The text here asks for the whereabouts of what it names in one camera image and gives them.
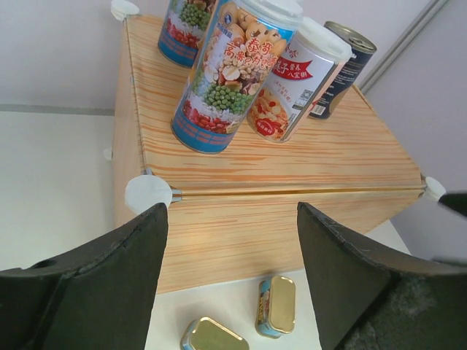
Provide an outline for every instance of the wooden box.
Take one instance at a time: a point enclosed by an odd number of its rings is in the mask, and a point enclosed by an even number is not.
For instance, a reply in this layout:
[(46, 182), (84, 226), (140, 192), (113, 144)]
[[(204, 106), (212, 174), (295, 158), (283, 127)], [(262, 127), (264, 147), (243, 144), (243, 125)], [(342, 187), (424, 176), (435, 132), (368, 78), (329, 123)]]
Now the wooden box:
[(134, 217), (124, 191), (146, 167), (182, 191), (169, 209), (158, 292), (302, 267), (299, 201), (367, 233), (423, 192), (419, 168), (357, 88), (288, 143), (267, 142), (244, 122), (219, 155), (183, 146), (170, 122), (189, 70), (159, 52), (162, 22), (126, 21), (113, 144), (116, 226)]

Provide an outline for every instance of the gold tin lid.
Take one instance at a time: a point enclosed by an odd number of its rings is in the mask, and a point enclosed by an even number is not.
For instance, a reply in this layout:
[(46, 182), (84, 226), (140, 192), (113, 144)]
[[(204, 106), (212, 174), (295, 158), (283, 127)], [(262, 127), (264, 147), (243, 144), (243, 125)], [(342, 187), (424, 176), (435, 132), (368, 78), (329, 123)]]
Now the gold tin lid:
[(191, 332), (194, 350), (249, 350), (248, 342), (209, 317), (198, 321)]
[(282, 276), (271, 279), (269, 324), (281, 333), (290, 333), (295, 327), (295, 283)]

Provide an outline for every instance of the gray wall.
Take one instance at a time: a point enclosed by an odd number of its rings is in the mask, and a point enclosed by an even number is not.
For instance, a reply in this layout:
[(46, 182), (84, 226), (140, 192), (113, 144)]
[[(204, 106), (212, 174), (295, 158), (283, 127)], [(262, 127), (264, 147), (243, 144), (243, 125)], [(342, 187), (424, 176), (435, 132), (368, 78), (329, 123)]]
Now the gray wall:
[[(164, 16), (169, 0), (134, 3)], [(304, 3), (315, 20), (346, 23), (376, 42), (369, 70), (428, 0)], [(110, 0), (0, 0), (0, 104), (113, 108), (121, 24), (109, 9)]]
[[(467, 190), (467, 1), (451, 0), (367, 96), (427, 176)], [(467, 221), (426, 199), (392, 220), (414, 255), (467, 258)]]

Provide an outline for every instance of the beverage can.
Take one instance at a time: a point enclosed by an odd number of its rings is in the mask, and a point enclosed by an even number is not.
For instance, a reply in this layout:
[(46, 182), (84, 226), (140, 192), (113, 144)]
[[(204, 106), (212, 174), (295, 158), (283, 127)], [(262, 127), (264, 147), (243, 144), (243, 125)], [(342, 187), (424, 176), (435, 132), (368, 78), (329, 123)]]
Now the beverage can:
[(159, 50), (171, 61), (191, 67), (216, 0), (171, 0), (159, 36)]
[(287, 0), (219, 0), (190, 82), (172, 120), (174, 135), (203, 153), (222, 152), (301, 23)]
[(353, 29), (331, 21), (324, 26), (352, 47), (352, 57), (309, 113), (310, 117), (318, 119), (328, 119), (331, 116), (377, 51), (375, 44)]
[(337, 35), (304, 18), (248, 113), (250, 126), (269, 141), (290, 140), (351, 54)]

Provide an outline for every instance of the tin container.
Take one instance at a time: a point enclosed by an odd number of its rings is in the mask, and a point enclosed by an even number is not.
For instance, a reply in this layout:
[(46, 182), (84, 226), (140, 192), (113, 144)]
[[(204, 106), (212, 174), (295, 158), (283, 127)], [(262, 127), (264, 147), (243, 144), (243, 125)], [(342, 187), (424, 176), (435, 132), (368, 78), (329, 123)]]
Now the tin container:
[(304, 18), (248, 113), (250, 126), (269, 141), (290, 140), (351, 55), (350, 45)]
[(291, 279), (274, 276), (260, 283), (256, 330), (260, 335), (278, 339), (295, 327), (296, 288)]
[(245, 339), (209, 317), (188, 326), (180, 343), (182, 350), (249, 350)]
[(350, 44), (352, 57), (310, 112), (310, 117), (318, 119), (328, 119), (331, 116), (377, 51), (375, 44), (353, 29), (331, 21), (326, 22), (324, 26)]
[(171, 61), (191, 67), (216, 0), (171, 0), (159, 36), (159, 50)]
[(172, 120), (175, 136), (203, 153), (222, 152), (301, 23), (287, 0), (219, 0), (193, 81)]

